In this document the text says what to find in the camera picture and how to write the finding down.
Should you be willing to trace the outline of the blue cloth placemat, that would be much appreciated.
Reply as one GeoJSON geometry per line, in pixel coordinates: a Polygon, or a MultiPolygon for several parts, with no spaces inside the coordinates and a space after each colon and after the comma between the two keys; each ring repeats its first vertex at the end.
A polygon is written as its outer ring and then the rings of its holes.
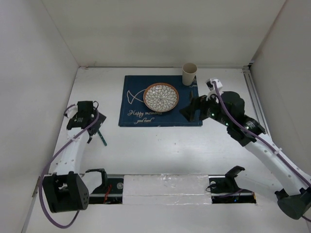
{"type": "Polygon", "coordinates": [[[181,75],[127,75],[124,86],[119,118],[120,127],[174,127],[174,126],[202,126],[199,111],[195,112],[194,121],[188,122],[179,110],[190,104],[190,92],[198,97],[198,86],[193,80],[190,86],[182,83],[181,75]],[[143,94],[147,87],[155,83],[168,83],[176,88],[179,102],[168,112],[159,113],[150,110],[143,101],[143,94]]]}

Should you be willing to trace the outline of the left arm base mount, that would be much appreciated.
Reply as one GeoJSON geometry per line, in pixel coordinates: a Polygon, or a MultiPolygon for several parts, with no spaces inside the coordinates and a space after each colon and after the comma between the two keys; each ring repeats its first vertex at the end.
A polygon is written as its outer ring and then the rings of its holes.
{"type": "Polygon", "coordinates": [[[108,175],[106,187],[102,186],[101,175],[90,172],[82,175],[89,191],[89,204],[122,204],[124,176],[108,175]]]}

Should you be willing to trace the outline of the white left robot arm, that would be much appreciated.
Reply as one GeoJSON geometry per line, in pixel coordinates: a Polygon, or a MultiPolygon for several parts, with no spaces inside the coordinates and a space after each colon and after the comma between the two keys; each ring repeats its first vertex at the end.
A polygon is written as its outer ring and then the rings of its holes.
{"type": "Polygon", "coordinates": [[[55,170],[43,178],[43,190],[52,213],[85,210],[94,190],[101,193],[109,188],[103,168],[89,169],[80,176],[85,147],[106,117],[92,101],[79,101],[76,106],[77,112],[66,127],[69,145],[59,153],[55,170]]]}

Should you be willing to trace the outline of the fork with teal handle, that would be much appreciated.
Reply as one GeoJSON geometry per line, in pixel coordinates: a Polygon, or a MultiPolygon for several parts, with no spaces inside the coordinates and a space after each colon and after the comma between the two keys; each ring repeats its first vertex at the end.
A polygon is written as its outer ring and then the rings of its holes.
{"type": "Polygon", "coordinates": [[[103,142],[104,146],[106,147],[107,146],[107,142],[104,139],[104,137],[103,137],[102,133],[100,132],[100,130],[98,130],[98,135],[99,135],[101,141],[103,142]]]}

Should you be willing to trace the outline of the floral ceramic plate orange rim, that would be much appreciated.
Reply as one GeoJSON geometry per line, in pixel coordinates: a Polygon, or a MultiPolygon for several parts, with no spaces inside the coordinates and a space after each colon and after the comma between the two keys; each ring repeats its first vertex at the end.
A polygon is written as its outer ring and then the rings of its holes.
{"type": "Polygon", "coordinates": [[[176,88],[168,83],[155,83],[145,89],[143,101],[150,110],[164,113],[177,106],[179,94],[176,88]]]}

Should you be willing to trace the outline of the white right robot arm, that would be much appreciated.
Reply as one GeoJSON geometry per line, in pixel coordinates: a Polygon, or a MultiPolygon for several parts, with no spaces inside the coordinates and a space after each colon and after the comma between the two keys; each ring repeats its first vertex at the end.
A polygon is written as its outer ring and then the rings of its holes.
{"type": "Polygon", "coordinates": [[[196,112],[199,119],[213,119],[226,127],[230,137],[256,156],[275,176],[254,177],[242,166],[230,169],[224,178],[225,188],[213,184],[213,193],[238,192],[241,189],[263,195],[275,203],[288,217],[298,220],[311,207],[311,176],[293,163],[253,118],[245,114],[245,102],[236,92],[213,93],[191,99],[190,104],[180,109],[180,114],[189,122],[196,112]]]}

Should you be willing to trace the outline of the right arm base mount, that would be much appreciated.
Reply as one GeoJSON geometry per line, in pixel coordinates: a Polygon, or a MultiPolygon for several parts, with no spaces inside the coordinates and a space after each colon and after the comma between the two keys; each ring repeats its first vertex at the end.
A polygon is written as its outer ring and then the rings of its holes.
{"type": "Polygon", "coordinates": [[[256,204],[254,192],[247,189],[241,189],[236,184],[235,178],[245,168],[235,166],[225,175],[209,175],[209,184],[205,191],[211,194],[212,204],[256,204]]]}

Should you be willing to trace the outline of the beige paper cup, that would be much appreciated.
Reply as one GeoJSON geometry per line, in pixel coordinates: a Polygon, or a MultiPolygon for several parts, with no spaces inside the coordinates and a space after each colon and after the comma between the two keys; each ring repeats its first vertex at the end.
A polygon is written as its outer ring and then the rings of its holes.
{"type": "Polygon", "coordinates": [[[182,66],[182,83],[189,86],[192,84],[197,72],[197,66],[194,63],[186,63],[182,66]]]}

